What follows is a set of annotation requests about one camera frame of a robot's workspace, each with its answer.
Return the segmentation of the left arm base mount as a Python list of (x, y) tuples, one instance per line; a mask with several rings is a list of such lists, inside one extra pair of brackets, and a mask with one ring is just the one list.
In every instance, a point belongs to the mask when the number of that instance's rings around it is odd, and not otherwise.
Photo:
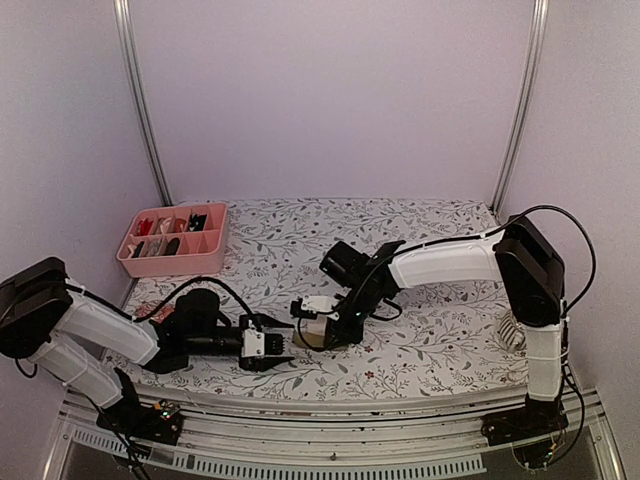
[(142, 405), (129, 376), (119, 368), (115, 374), (122, 386), (121, 398), (108, 408), (99, 408), (97, 426), (126, 438), (175, 446), (184, 423), (180, 407), (167, 400), (153, 406)]

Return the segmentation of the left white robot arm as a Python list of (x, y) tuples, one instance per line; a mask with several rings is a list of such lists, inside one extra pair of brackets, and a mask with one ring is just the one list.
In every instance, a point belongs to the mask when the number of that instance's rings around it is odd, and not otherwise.
[(72, 282), (64, 262), (48, 257), (1, 283), (1, 353), (26, 359), (65, 385), (82, 391), (108, 410), (128, 434), (148, 426), (148, 412), (125, 396), (125, 374), (103, 369), (78, 344), (84, 339), (126, 357), (154, 374), (188, 367), (193, 356), (234, 356), (241, 370), (265, 372), (289, 362), (281, 329), (285, 323), (252, 311), (233, 323), (222, 312), (207, 278), (195, 277), (171, 292), (163, 305), (173, 310), (162, 321), (153, 309), (135, 317)]

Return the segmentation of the tan beige underwear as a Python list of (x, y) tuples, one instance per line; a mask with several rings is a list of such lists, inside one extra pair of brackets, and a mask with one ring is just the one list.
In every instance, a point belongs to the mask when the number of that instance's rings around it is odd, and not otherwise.
[(303, 349), (329, 349), (332, 346), (332, 336), (327, 330), (331, 320), (326, 316), (316, 319), (299, 319), (297, 321), (292, 341), (295, 346)]

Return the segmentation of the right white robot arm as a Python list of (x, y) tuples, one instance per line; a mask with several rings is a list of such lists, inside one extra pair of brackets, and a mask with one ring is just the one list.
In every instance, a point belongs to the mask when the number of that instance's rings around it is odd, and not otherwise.
[(551, 401), (562, 384), (565, 267), (527, 218), (511, 218), (506, 226), (486, 233), (422, 244), (391, 241), (373, 255), (340, 241), (320, 269), (348, 290), (326, 312), (327, 348), (361, 342), (365, 320), (404, 289), (459, 281), (502, 283), (511, 312), (524, 328), (528, 396), (533, 400), (518, 412), (517, 427), (524, 435), (537, 436), (554, 422)]

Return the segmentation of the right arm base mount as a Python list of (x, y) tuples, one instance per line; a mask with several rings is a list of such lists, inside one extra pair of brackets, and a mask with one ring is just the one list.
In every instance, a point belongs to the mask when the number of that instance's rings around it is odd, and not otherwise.
[(521, 407), (489, 413), (481, 418), (481, 434), (490, 446), (560, 432), (568, 426), (560, 397), (538, 401), (525, 396)]

